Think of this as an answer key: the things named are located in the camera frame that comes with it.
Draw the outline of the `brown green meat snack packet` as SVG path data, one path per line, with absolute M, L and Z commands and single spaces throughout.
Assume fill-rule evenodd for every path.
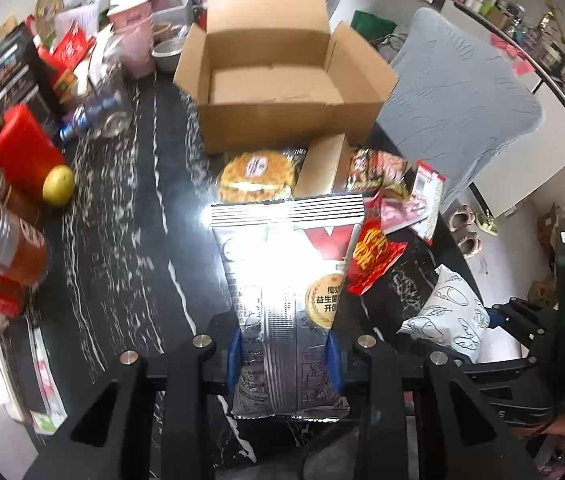
M 372 148 L 360 148 L 353 152 L 347 179 L 348 192 L 380 192 L 394 200 L 411 197 L 409 162 L 404 158 Z

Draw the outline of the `pink rose cone packet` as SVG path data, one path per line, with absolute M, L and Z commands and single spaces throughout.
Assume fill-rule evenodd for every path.
M 365 198 L 368 214 L 380 220 L 380 229 L 391 234 L 409 228 L 427 216 L 427 205 L 422 200 L 394 200 L 376 195 Z

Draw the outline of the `red plastic container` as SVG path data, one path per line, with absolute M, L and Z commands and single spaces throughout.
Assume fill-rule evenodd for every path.
M 0 130 L 0 170 L 12 186 L 41 202 L 48 174 L 63 164 L 63 155 L 26 105 L 17 104 L 5 112 Z

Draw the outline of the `black printed box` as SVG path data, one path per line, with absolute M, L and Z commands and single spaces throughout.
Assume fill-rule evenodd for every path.
M 17 104 L 28 107 L 50 138 L 56 135 L 62 107 L 25 24 L 0 42 L 0 114 Z

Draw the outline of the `yellow lemon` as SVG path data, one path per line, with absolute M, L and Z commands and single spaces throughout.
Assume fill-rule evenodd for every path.
M 43 199 L 53 207 L 64 207 L 74 192 L 74 173 L 69 166 L 55 166 L 43 184 Z

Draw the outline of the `pink slipper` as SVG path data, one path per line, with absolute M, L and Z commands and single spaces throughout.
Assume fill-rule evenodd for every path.
M 461 251 L 461 255 L 463 255 L 465 259 L 469 259 L 481 252 L 482 240 L 478 233 L 469 232 L 458 240 L 457 246 Z
M 447 226 L 452 233 L 456 233 L 472 226 L 476 222 L 476 214 L 469 205 L 461 205 L 447 219 Z

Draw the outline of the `small brown cardboard box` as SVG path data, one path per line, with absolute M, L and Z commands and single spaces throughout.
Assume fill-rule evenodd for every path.
M 352 148 L 344 133 L 311 143 L 293 189 L 294 198 L 345 192 Z

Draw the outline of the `red gold-lettered snack packet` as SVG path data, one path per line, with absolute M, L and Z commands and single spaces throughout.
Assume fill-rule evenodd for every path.
M 365 220 L 347 271 L 347 291 L 363 296 L 399 260 L 409 243 L 392 242 L 379 219 Z

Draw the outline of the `green bag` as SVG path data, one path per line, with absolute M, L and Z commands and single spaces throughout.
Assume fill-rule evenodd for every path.
M 386 36 L 391 35 L 397 24 L 375 14 L 356 10 L 352 16 L 351 28 L 356 30 L 370 44 L 379 44 Z

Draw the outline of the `clear glass measuring jug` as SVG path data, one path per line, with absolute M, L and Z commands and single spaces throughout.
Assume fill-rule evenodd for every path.
M 121 63 L 107 66 L 97 86 L 72 112 L 68 125 L 79 138 L 113 139 L 132 125 L 133 105 Z

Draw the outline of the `red white long snack packet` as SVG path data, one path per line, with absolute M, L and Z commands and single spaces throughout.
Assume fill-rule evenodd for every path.
M 435 235 L 446 180 L 443 174 L 439 174 L 427 162 L 422 160 L 416 162 L 412 196 L 419 206 L 419 220 L 409 229 L 428 245 L 432 245 L 433 235 Z

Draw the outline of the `packaged yellow waffles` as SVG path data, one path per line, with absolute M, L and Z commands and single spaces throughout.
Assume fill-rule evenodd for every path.
M 286 148 L 235 156 L 217 178 L 218 198 L 228 204 L 289 200 L 306 154 L 305 148 Z

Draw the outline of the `silver foil snack packet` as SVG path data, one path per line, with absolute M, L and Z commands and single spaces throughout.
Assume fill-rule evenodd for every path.
M 365 219 L 362 195 L 216 204 L 210 214 L 241 332 L 234 414 L 345 416 L 326 346 Z

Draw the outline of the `pink slipper far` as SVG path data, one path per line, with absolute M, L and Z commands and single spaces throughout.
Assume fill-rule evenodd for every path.
M 476 222 L 476 214 L 469 205 L 461 205 L 447 219 L 447 226 L 452 233 L 456 233 L 472 226 Z

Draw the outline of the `white patterned snack pouch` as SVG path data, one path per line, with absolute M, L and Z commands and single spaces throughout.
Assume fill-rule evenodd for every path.
M 438 281 L 424 307 L 397 333 L 450 348 L 476 363 L 490 325 L 488 310 L 461 274 L 444 264 L 435 272 Z

